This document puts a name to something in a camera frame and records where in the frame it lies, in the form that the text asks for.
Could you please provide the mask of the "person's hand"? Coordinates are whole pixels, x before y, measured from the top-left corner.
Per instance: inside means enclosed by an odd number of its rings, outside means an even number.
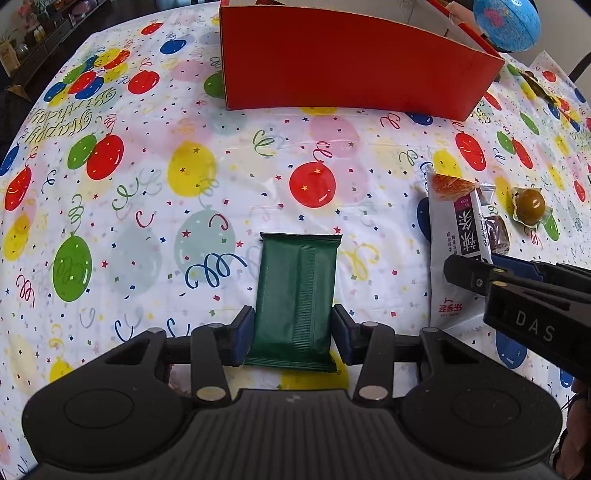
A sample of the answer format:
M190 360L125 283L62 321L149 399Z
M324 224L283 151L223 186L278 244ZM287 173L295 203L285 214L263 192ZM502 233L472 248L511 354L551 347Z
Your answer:
M576 379L572 385L566 428L554 455L553 468L563 479L590 478L590 388Z

